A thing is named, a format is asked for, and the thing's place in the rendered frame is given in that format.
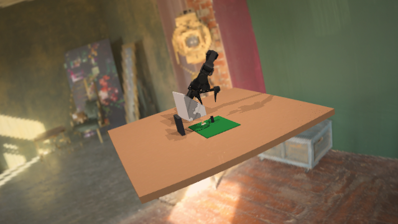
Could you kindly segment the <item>black computer fan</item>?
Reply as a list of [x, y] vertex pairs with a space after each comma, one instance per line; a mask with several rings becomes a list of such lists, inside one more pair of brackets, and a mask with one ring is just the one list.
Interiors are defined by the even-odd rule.
[[181, 117], [179, 115], [177, 115], [177, 114], [174, 114], [173, 116], [174, 116], [175, 124], [176, 124], [176, 127], [177, 127], [177, 131], [180, 133], [181, 136], [184, 136], [185, 135], [185, 130], [184, 130], [184, 127], [183, 127], [183, 123], [182, 123]]

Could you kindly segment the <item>green circuit board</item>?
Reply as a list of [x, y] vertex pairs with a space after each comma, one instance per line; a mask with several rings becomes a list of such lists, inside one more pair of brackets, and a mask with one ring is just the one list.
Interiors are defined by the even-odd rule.
[[223, 118], [221, 116], [216, 116], [214, 117], [214, 123], [211, 122], [211, 119], [210, 120], [208, 119], [200, 123], [194, 124], [192, 126], [189, 126], [188, 128], [192, 129], [193, 131], [196, 131], [198, 134], [208, 139], [210, 137], [216, 136], [217, 134], [233, 129], [237, 126], [240, 126], [240, 124], [235, 123], [229, 119]]

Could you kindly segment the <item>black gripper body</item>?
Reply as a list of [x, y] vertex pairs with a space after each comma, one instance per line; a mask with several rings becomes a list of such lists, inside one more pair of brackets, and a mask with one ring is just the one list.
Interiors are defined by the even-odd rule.
[[200, 86], [201, 86], [201, 91], [198, 90], [193, 91], [192, 96], [198, 96], [200, 93], [206, 93], [209, 91], [214, 91], [214, 92], [220, 91], [220, 86], [214, 86], [214, 88], [210, 88], [208, 80], [206, 83], [200, 83]]

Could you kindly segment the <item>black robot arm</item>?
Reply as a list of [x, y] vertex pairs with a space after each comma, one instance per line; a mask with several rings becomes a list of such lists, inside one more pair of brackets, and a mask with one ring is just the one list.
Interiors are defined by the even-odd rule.
[[198, 91], [201, 90], [200, 83], [206, 83], [208, 80], [208, 76], [211, 76], [213, 74], [213, 72], [214, 72], [214, 63], [213, 62], [217, 59], [217, 57], [218, 57], [218, 53], [215, 52], [214, 50], [209, 50], [206, 53], [206, 62], [203, 63], [198, 76], [195, 79], [193, 79], [193, 81], [190, 83], [190, 85], [188, 87], [189, 91], [186, 96], [193, 99], [194, 96], [192, 96], [192, 92], [195, 90], [198, 90]]

